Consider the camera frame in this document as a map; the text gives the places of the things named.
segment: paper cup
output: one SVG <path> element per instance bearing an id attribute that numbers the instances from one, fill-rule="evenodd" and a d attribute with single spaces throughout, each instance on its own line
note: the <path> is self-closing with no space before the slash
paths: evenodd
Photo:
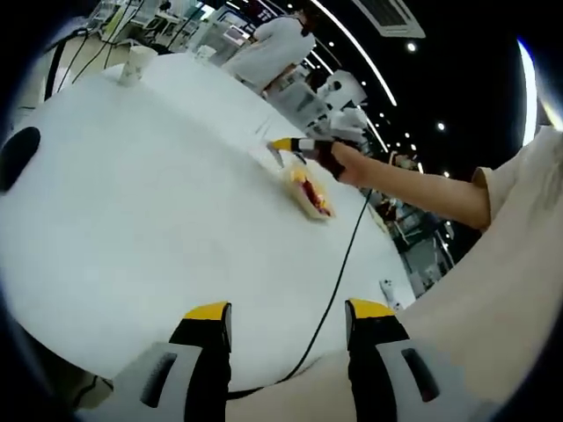
<path id="1" fill-rule="evenodd" d="M 123 86 L 133 86 L 143 77 L 144 71 L 150 62 L 158 56 L 152 48 L 144 46 L 133 46 L 129 50 L 129 58 L 123 66 L 119 83 Z"/>
<path id="2" fill-rule="evenodd" d="M 200 46 L 197 49 L 197 53 L 195 57 L 200 62 L 207 62 L 211 58 L 211 56 L 214 55 L 216 52 L 217 50 L 215 50 L 210 46 Z"/>

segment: black ceiling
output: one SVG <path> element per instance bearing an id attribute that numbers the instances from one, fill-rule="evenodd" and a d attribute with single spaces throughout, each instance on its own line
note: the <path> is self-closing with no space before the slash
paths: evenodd
<path id="1" fill-rule="evenodd" d="M 453 177 L 469 178 L 476 166 L 497 166 L 520 148 L 525 89 L 516 37 L 530 44 L 536 40 L 533 36 L 528 40 L 525 30 L 519 30 L 526 28 L 531 18 L 507 13 L 509 9 L 503 9 L 501 15 L 494 11 L 492 2 L 405 0 L 426 33 L 425 39 L 413 40 L 418 50 L 409 53 L 409 39 L 381 36 L 351 1 L 320 2 L 362 44 L 397 100 L 398 105 L 393 106 L 352 43 L 321 14 L 315 35 L 325 46 L 332 41 L 334 47 L 329 48 L 341 68 L 368 84 L 366 112 L 393 149 L 397 149 L 397 142 L 403 150 L 410 150 L 414 143 L 425 171 L 448 171 Z M 272 3 L 291 11 L 288 3 L 295 9 L 308 2 Z M 534 18 L 544 15 L 542 10 L 526 13 Z M 322 47 L 316 51 L 331 68 L 339 68 Z M 446 125 L 445 132 L 436 130 L 438 121 Z"/>

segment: person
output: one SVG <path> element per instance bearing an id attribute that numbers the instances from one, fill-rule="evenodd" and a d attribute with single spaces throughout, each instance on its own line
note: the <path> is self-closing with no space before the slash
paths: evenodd
<path id="1" fill-rule="evenodd" d="M 169 11 L 172 7 L 172 3 L 169 0 L 164 0 L 159 6 L 158 9 L 160 11 Z"/>
<path id="2" fill-rule="evenodd" d="M 376 211 L 386 224 L 397 220 L 397 206 L 389 198 L 376 205 Z"/>
<path id="3" fill-rule="evenodd" d="M 317 95 L 321 99 L 327 99 L 329 95 L 333 92 L 339 91 L 342 88 L 342 84 L 339 81 L 332 81 L 321 86 L 317 90 Z"/>
<path id="4" fill-rule="evenodd" d="M 470 394 L 504 404 L 531 371 L 561 307 L 563 134 L 541 127 L 514 158 L 494 171 L 478 168 L 472 182 L 405 170 L 338 142 L 332 152 L 345 167 L 340 182 L 483 231 L 397 317 L 410 338 L 463 370 Z M 228 404 L 230 419 L 356 420 L 347 363 L 346 352 L 326 355 L 297 378 Z"/>
<path id="5" fill-rule="evenodd" d="M 272 19 L 254 32 L 256 42 L 228 60 L 223 69 L 254 91 L 263 92 L 275 79 L 291 72 L 315 47 L 315 24 L 310 9 Z"/>
<path id="6" fill-rule="evenodd" d="M 408 154 L 399 154 L 397 151 L 392 151 L 389 157 L 389 164 L 400 167 L 401 169 L 414 170 L 416 169 L 416 156 L 409 156 Z"/>

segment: white shirt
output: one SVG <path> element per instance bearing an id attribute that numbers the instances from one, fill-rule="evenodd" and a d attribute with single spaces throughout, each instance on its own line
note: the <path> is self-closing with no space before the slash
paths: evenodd
<path id="1" fill-rule="evenodd" d="M 262 91 L 290 64 L 299 64 L 315 47 L 315 37 L 303 36 L 297 18 L 275 18 L 254 32 L 258 40 L 223 65 L 231 74 Z"/>
<path id="2" fill-rule="evenodd" d="M 491 226 L 398 318 L 411 338 L 463 369 L 474 396 L 503 404 L 561 308 L 563 134 L 542 127 L 499 169 L 478 169 L 474 183 L 488 191 Z M 295 379 L 228 402 L 227 421 L 354 421 L 347 364 L 346 352 L 327 356 Z"/>

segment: white table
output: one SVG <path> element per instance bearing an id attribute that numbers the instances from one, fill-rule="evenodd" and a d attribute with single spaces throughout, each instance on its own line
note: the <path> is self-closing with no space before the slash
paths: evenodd
<path id="1" fill-rule="evenodd" d="M 0 198 L 0 269 L 11 310 L 43 345 L 111 378 L 195 306 L 233 303 L 231 389 L 297 363 L 333 290 L 363 197 L 316 164 L 338 213 L 307 220 L 248 154 L 300 135 L 258 96 L 190 55 L 142 83 L 85 77 L 20 125 L 40 149 Z M 414 300 L 389 237 L 363 217 L 340 292 L 308 362 L 345 347 L 344 301 Z"/>

